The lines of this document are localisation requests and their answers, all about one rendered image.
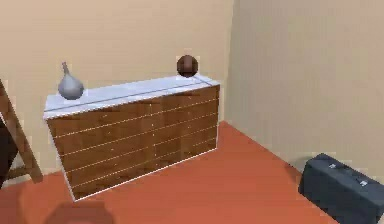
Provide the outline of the grey round vase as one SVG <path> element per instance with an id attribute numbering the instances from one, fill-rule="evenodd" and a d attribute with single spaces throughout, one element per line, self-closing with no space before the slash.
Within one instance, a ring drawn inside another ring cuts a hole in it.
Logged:
<path id="1" fill-rule="evenodd" d="M 67 100 L 77 100 L 84 92 L 83 83 L 72 76 L 66 62 L 62 63 L 64 76 L 58 85 L 59 94 Z"/>

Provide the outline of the dark blue suitcase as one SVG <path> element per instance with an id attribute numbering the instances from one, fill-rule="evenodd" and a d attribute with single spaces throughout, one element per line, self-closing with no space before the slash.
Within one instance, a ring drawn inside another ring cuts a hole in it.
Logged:
<path id="1" fill-rule="evenodd" d="M 298 192 L 339 224 L 378 224 L 384 185 L 321 153 L 304 167 Z"/>

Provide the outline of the brown ball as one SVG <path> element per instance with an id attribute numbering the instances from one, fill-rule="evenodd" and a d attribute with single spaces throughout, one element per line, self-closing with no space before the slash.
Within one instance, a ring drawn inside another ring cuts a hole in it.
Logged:
<path id="1" fill-rule="evenodd" d="M 177 61 L 177 72 L 179 75 L 189 78 L 198 72 L 198 61 L 191 55 L 183 55 Z"/>

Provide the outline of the brown wooden chest of drawers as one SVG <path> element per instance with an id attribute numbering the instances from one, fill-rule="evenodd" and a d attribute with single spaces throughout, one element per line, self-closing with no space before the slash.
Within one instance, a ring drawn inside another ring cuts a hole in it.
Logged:
<path id="1" fill-rule="evenodd" d="M 179 75 L 49 95 L 43 119 L 79 201 L 217 148 L 220 83 Z"/>

